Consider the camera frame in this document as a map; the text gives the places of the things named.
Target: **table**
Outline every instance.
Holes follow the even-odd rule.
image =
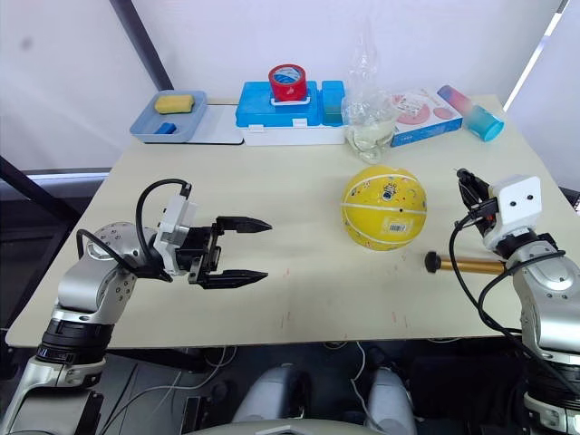
[[[179,177],[193,183],[197,224],[217,215],[263,219],[274,229],[221,238],[222,268],[261,270],[269,277],[228,290],[203,290],[185,276],[172,284],[140,280],[113,332],[111,347],[179,347],[253,343],[411,339],[496,334],[479,320],[455,276],[425,271],[427,251],[447,250],[453,222],[466,215],[455,169],[467,168],[494,183],[514,173],[542,180],[544,212],[538,234],[549,231],[580,262],[580,219],[539,157],[493,96],[475,99],[506,121],[494,141],[466,130],[388,152],[386,163],[415,174],[427,191],[425,228],[408,246],[375,252],[343,230],[343,188],[365,167],[347,146],[247,147],[142,144],[134,141],[112,169],[78,227],[96,231],[134,221],[141,191],[152,181]],[[150,196],[144,222],[155,227],[175,192]],[[459,235],[457,254],[490,257],[477,230]],[[57,286],[76,261],[73,237],[7,335],[14,346],[35,346],[47,325]],[[467,275],[476,294],[489,275]],[[509,280],[489,296],[488,311],[518,326],[519,301]]]

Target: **robotic arm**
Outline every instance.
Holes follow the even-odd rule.
[[[465,169],[458,177],[469,218],[485,247],[507,260],[506,275],[513,276],[522,304],[532,431],[580,434],[580,268],[551,236],[534,232],[542,210],[539,178],[515,176],[490,187]],[[490,288],[478,300],[484,321]]]
[[[155,187],[179,182],[159,230],[142,228],[140,209]],[[136,222],[109,224],[94,235],[77,233],[80,260],[64,275],[51,321],[36,356],[26,365],[6,410],[0,434],[42,431],[53,435],[94,434],[102,396],[91,391],[101,378],[112,329],[140,277],[171,281],[188,274],[190,284],[206,289],[234,288],[259,281],[266,273],[218,268],[218,237],[227,230],[256,233],[271,229],[250,217],[218,217],[211,227],[193,227],[196,205],[182,180],[154,183],[141,195]],[[86,251],[82,237],[90,239]]]

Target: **basketball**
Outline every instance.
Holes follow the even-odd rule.
[[[389,251],[404,247],[421,232],[427,199],[408,170],[376,165],[351,179],[341,209],[344,228],[356,243]]]

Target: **clear plastic bag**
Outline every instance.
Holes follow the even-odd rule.
[[[377,83],[378,69],[378,54],[367,20],[348,72],[341,112],[347,141],[361,159],[371,164],[381,161],[391,144],[398,115],[391,95]]]

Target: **blue tray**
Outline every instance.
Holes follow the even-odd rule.
[[[189,113],[167,113],[162,115],[155,110],[155,101],[161,95],[193,95],[195,103]],[[149,104],[133,125],[130,133],[143,142],[159,143],[187,142],[193,136],[208,106],[208,97],[203,91],[161,91],[149,101]],[[163,122],[172,122],[177,129],[171,134],[154,134]]]

